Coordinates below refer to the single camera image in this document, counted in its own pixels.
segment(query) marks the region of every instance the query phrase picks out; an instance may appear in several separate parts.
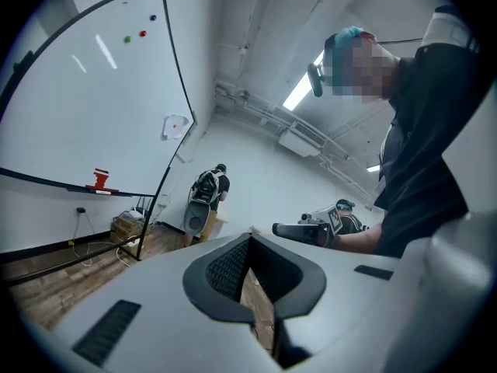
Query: black whiteboard frame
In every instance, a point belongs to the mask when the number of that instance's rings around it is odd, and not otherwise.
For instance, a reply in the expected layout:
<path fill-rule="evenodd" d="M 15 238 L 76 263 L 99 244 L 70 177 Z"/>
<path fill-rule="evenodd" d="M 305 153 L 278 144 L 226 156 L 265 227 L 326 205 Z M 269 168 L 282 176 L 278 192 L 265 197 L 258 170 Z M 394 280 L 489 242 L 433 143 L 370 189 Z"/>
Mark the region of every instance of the black whiteboard frame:
<path fill-rule="evenodd" d="M 5 110 L 7 109 L 7 106 L 10 102 L 10 99 L 12 98 L 12 95 L 14 94 L 15 90 L 17 89 L 17 86 L 23 79 L 24 75 L 28 72 L 30 69 L 31 65 L 34 63 L 34 61 L 47 49 L 50 44 L 57 39 L 65 30 L 67 30 L 69 27 L 74 25 L 77 21 L 79 21 L 81 18 L 87 16 L 89 13 L 99 9 L 100 7 L 104 6 L 107 3 L 113 2 L 114 0 L 102 0 L 101 2 L 98 2 L 91 7 L 87 8 L 85 11 L 80 12 L 77 16 L 72 18 L 70 21 L 65 23 L 59 30 L 57 30 L 53 35 L 48 37 L 48 39 L 45 40 L 45 42 L 41 45 L 40 48 L 33 54 L 31 51 L 29 51 L 26 56 L 23 58 L 23 60 L 15 66 L 14 68 L 14 73 L 10 77 L 9 81 L 5 85 L 5 88 L 2 91 L 2 94 L 0 95 L 0 121 L 3 118 L 3 114 Z M 176 69 L 178 71 L 179 75 L 179 80 L 181 81 L 181 86 L 183 89 L 183 92 L 185 94 L 186 102 L 188 103 L 188 109 L 192 115 L 193 122 L 192 126 L 196 123 L 196 117 L 193 114 L 192 107 L 189 103 L 188 99 L 188 94 L 186 94 L 186 88 L 185 88 L 185 83 L 183 81 L 183 77 L 181 76 L 181 71 L 179 70 L 179 64 L 178 64 L 178 57 L 176 55 L 176 49 L 174 46 L 174 42 L 172 40 L 172 31 L 171 31 L 171 23 L 169 21 L 169 12 L 168 12 L 168 6 L 166 0 L 162 0 L 162 3 L 164 5 L 164 12 L 165 12 L 165 21 L 167 23 L 168 27 L 168 33 L 169 33 L 169 40 L 171 41 L 171 48 L 172 48 L 172 54 L 174 56 L 174 61 L 176 63 Z M 178 148 L 176 149 L 174 155 L 171 158 L 171 161 L 168 164 L 168 168 L 166 169 L 164 176 L 162 177 L 161 184 L 164 183 L 165 177 L 167 176 L 167 172 L 169 170 L 169 167 L 171 165 L 172 160 L 178 153 L 179 147 L 182 145 L 183 140 L 179 143 Z M 53 181 L 53 180 L 47 180 L 44 178 L 36 177 L 36 176 L 30 176 L 28 174 L 24 173 L 18 173 L 12 170 L 4 169 L 0 167 L 0 175 L 3 176 L 9 176 L 13 178 L 17 178 L 18 180 L 24 180 L 24 181 L 30 181 L 31 183 L 40 183 L 43 185 L 48 185 L 50 187 L 60 187 L 60 188 L 65 188 L 66 190 L 69 190 L 71 192 L 81 192 L 81 193 L 97 193 L 95 190 L 91 188 L 87 188 L 85 186 L 80 186 L 80 185 L 72 185 L 68 183 L 60 183 L 58 181 Z M 130 192 L 119 192 L 119 191 L 109 191 L 109 195 L 111 196 L 121 196 L 121 197 L 132 197 L 132 196 L 141 196 L 141 197 L 156 197 L 157 193 L 154 194 L 145 194 L 145 193 L 130 193 Z M 153 204 L 150 206 L 150 210 L 153 210 L 154 206 Z"/>

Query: baseboard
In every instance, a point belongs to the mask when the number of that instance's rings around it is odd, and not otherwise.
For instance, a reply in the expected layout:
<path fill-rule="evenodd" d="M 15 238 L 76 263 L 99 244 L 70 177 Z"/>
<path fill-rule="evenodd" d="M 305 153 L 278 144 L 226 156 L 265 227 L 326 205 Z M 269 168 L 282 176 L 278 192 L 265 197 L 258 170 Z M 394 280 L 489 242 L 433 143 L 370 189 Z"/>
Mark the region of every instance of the baseboard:
<path fill-rule="evenodd" d="M 94 242 L 101 239 L 107 239 L 110 236 L 110 231 L 96 233 L 94 235 L 83 236 L 75 239 L 75 244 Z M 50 245 L 43 245 L 38 247 L 31 247 L 29 249 L 16 250 L 13 252 L 0 253 L 0 264 L 11 263 L 12 261 L 24 260 L 26 258 L 41 256 L 43 254 L 56 252 L 58 250 L 67 249 L 69 241 L 51 243 Z"/>
<path fill-rule="evenodd" d="M 172 229 L 173 231 L 175 232 L 178 232 L 182 235 L 185 235 L 185 231 L 183 231 L 182 229 L 179 229 L 171 224 L 168 224 L 167 222 L 164 222 L 164 221 L 157 221 L 157 224 L 159 225 L 162 225 L 162 226 L 165 226 L 165 227 L 168 227 L 169 229 Z M 193 237 L 195 240 L 199 240 L 199 237 L 198 236 L 194 236 Z"/>

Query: floor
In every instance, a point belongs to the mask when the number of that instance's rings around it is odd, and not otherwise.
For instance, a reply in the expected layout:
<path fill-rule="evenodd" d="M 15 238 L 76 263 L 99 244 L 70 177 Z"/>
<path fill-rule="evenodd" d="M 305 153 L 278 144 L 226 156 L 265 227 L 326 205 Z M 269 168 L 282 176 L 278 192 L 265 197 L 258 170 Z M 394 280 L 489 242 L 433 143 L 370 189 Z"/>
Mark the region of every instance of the floor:
<path fill-rule="evenodd" d="M 90 251 L 105 247 L 105 241 L 102 241 L 104 243 L 94 242 Z M 81 256 L 86 253 L 87 247 L 86 244 L 78 245 L 75 247 L 75 252 Z M 182 247 L 180 234 L 164 226 L 157 226 L 145 238 L 141 258 L 145 260 L 180 247 Z M 119 257 L 130 266 L 138 263 L 123 252 L 119 252 Z M 2 275 L 3 277 L 18 277 L 73 258 L 75 255 L 72 249 L 59 250 L 7 263 L 2 266 Z M 11 294 L 22 315 L 50 330 L 69 309 L 126 269 L 128 267 L 116 258 L 116 250 L 113 250 L 93 258 L 90 267 L 84 267 L 82 264 L 74 265 L 14 286 L 11 288 Z M 274 338 L 273 305 L 251 270 L 245 278 L 240 302 L 254 312 L 254 335 L 261 345 L 271 352 Z"/>

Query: air conditioner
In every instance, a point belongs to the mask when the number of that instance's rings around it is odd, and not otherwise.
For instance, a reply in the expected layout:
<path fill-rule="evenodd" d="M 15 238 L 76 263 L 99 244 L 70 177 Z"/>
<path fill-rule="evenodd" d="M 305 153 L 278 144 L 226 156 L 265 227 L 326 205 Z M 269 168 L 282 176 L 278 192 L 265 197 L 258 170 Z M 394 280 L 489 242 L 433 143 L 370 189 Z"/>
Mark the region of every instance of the air conditioner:
<path fill-rule="evenodd" d="M 278 142 L 303 158 L 319 155 L 326 144 L 322 136 L 297 121 L 281 135 Z"/>

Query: person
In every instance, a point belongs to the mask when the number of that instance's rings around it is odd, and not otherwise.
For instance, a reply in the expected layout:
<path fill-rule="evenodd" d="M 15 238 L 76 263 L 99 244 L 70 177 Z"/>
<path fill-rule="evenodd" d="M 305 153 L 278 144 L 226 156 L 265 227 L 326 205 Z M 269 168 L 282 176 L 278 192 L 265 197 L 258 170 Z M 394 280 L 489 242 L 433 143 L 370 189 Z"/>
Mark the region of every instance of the person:
<path fill-rule="evenodd" d="M 493 76 L 457 9 L 435 10 L 414 58 L 398 58 L 372 33 L 351 27 L 326 40 L 318 80 L 312 64 L 308 73 L 316 96 L 324 82 L 335 95 L 387 100 L 395 113 L 381 147 L 374 201 L 384 219 L 364 232 L 337 235 L 332 248 L 401 257 L 409 242 L 467 212 L 442 153 Z"/>
<path fill-rule="evenodd" d="M 226 165 L 222 163 L 218 164 L 216 168 L 212 170 L 212 173 L 214 175 L 217 175 L 217 178 L 219 179 L 219 188 L 217 191 L 217 196 L 210 203 L 209 217 L 207 218 L 207 222 L 203 227 L 202 232 L 200 233 L 199 242 L 201 243 L 206 242 L 209 239 L 214 224 L 216 223 L 217 209 L 219 207 L 219 202 L 220 201 L 223 202 L 226 200 L 226 196 L 228 195 L 228 191 L 230 190 L 230 180 L 226 176 L 226 171 L 227 171 Z M 193 236 L 185 234 L 183 236 L 183 247 L 188 247 L 192 243 L 192 241 L 193 241 Z"/>
<path fill-rule="evenodd" d="M 342 228 L 337 232 L 337 235 L 346 235 L 349 233 L 357 233 L 362 231 L 362 224 L 359 219 L 352 214 L 352 209 L 356 204 L 349 202 L 346 199 L 340 199 L 336 202 L 336 208 L 342 220 Z"/>

